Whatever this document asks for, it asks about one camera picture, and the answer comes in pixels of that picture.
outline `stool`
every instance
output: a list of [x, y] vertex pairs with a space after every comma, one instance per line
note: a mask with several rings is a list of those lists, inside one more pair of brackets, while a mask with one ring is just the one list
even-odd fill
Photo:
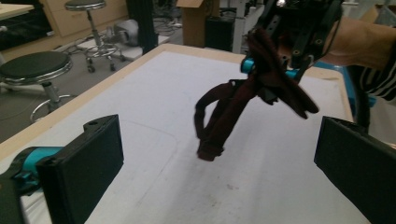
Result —
[[0, 66], [0, 79], [13, 86], [41, 84], [49, 100], [40, 104], [30, 115], [30, 121], [36, 122], [35, 113], [44, 105], [49, 113], [62, 105], [62, 99], [75, 95], [58, 95], [50, 80], [68, 72], [73, 66], [67, 54], [55, 51], [32, 53], [13, 59]]
[[87, 61], [88, 71], [90, 73], [95, 72], [95, 68], [92, 65], [92, 58], [98, 58], [98, 57], [108, 58], [108, 60], [110, 61], [111, 71], [116, 70], [116, 67], [111, 58], [112, 54], [119, 51], [121, 61], [122, 62], [125, 61], [125, 57], [122, 55], [121, 50], [116, 45], [111, 43], [104, 43], [104, 41], [102, 41], [93, 23], [90, 10], [102, 8], [105, 6], [106, 6], [105, 0], [72, 0], [64, 4], [64, 7], [70, 11], [87, 11], [88, 21], [90, 22], [93, 39], [95, 40], [95, 45], [85, 50], [85, 58]]

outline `cardboard box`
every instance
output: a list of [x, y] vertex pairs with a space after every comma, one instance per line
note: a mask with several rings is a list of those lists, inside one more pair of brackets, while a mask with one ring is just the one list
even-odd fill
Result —
[[219, 0], [177, 0], [183, 20], [183, 44], [205, 46], [205, 20], [219, 16]]

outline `gray floor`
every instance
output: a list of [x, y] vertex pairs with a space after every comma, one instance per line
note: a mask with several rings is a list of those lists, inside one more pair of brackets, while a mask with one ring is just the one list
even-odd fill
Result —
[[[356, 1], [359, 7], [348, 7], [345, 12], [352, 18], [359, 18], [362, 13], [374, 3], [381, 1]], [[169, 36], [169, 43], [182, 44], [181, 29], [168, 26], [169, 21], [155, 19], [155, 27], [160, 35]], [[111, 72], [105, 59], [94, 60], [96, 72], [89, 73], [81, 52], [71, 55], [74, 66], [67, 74], [53, 79], [53, 84], [58, 87], [60, 94], [81, 94], [90, 87], [99, 83], [114, 72]], [[115, 59], [116, 67], [120, 70], [130, 62], [120, 62]], [[34, 108], [47, 100], [40, 88], [36, 91], [8, 91], [4, 88], [0, 92], [0, 143], [7, 140], [15, 133], [20, 132], [30, 125], [29, 116]], [[372, 108], [370, 134], [382, 141], [396, 142], [396, 106], [389, 106], [378, 100]]]

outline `white table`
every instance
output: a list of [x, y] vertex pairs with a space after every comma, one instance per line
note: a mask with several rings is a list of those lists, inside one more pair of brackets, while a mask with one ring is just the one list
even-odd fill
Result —
[[[161, 45], [1, 144], [0, 173], [26, 147], [65, 146], [85, 122], [119, 114], [125, 163], [87, 223], [368, 223], [313, 162], [321, 117], [351, 120], [334, 71], [303, 77], [316, 115], [303, 120], [283, 103], [253, 99], [223, 155], [197, 159], [194, 105], [244, 78], [243, 57]], [[32, 223], [50, 223], [41, 193], [23, 201]]]

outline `crumpled fabric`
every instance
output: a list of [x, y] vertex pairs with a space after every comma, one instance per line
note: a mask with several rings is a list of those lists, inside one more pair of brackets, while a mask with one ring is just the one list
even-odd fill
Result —
[[[287, 77], [276, 47], [263, 29], [247, 35], [247, 44], [255, 63], [247, 79], [232, 79], [218, 85], [208, 91], [195, 106], [195, 131], [200, 139], [197, 156], [202, 160], [213, 161], [221, 155], [234, 125], [255, 96], [261, 97], [269, 105], [278, 98], [303, 119], [307, 119], [306, 112], [318, 112], [318, 107], [297, 81]], [[205, 108], [216, 101], [218, 103], [205, 126]]]

